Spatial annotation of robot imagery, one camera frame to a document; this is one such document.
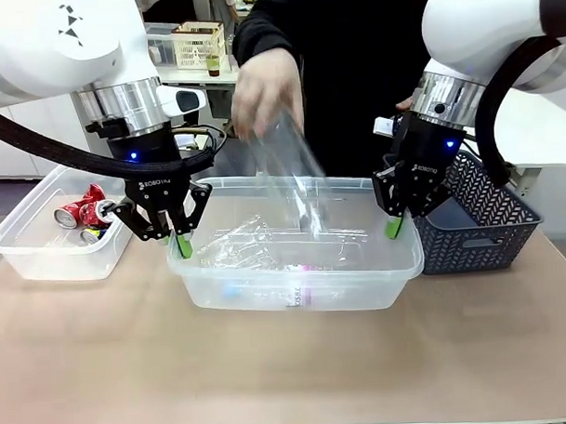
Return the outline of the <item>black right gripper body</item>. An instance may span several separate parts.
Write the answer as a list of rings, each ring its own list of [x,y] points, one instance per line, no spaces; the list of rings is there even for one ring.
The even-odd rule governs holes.
[[[466,131],[423,120],[412,111],[401,114],[391,152],[401,199],[408,207],[416,177],[444,182]]]

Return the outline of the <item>person's right hand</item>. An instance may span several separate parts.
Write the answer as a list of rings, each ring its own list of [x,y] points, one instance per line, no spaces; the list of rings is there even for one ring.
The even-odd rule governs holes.
[[[285,49],[262,52],[240,66],[231,103],[231,121],[241,140],[261,138],[277,114],[287,112],[298,129],[304,126],[301,78]]]

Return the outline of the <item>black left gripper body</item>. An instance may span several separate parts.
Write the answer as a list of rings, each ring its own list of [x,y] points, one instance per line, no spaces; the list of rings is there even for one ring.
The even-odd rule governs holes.
[[[180,157],[170,125],[107,140],[112,157],[128,166],[125,194],[151,218],[179,217],[189,189],[188,162]]]

